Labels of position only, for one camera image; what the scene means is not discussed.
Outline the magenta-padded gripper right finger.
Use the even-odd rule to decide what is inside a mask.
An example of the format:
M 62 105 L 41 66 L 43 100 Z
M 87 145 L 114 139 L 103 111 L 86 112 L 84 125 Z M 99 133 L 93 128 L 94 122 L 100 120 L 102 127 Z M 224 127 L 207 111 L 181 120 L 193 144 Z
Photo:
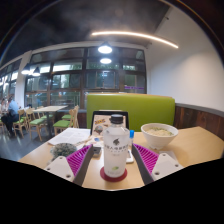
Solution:
M 157 154 L 138 144 L 132 144 L 132 155 L 137 162 L 145 185 L 183 168 L 183 166 L 169 154 L 165 152 Z

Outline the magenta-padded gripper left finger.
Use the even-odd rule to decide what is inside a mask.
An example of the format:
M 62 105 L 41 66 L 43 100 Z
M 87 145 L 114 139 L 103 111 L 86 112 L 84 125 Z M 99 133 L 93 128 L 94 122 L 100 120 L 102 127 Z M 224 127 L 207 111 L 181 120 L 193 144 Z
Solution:
M 93 145 L 90 144 L 67 157 L 57 157 L 45 168 L 45 170 L 81 186 L 84 182 L 93 154 Z

